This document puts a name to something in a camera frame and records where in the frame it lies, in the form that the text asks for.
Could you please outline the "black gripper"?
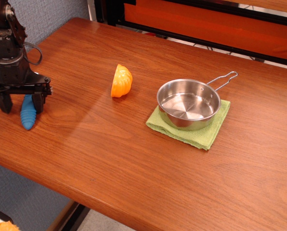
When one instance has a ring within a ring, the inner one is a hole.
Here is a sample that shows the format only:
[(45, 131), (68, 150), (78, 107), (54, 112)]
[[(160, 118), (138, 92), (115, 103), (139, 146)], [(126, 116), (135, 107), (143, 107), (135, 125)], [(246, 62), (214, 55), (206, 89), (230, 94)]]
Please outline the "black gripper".
[[(10, 94), (33, 94), (36, 113), (43, 112), (46, 95), (52, 95), (51, 79), (31, 70), (25, 49), (14, 57), (0, 58), (0, 91)], [(0, 92), (0, 109), (9, 114), (13, 103), (9, 94)]]

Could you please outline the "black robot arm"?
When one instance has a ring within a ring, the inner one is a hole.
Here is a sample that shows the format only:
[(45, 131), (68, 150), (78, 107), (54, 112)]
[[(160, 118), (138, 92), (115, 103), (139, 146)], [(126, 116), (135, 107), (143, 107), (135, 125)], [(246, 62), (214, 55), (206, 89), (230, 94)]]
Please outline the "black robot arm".
[(8, 1), (0, 0), (0, 109), (9, 113), (13, 103), (12, 94), (31, 95), (38, 114), (42, 113), (45, 99), (52, 94), (50, 78), (30, 68), (26, 47), (37, 48), (27, 43), (26, 28), (15, 15)]

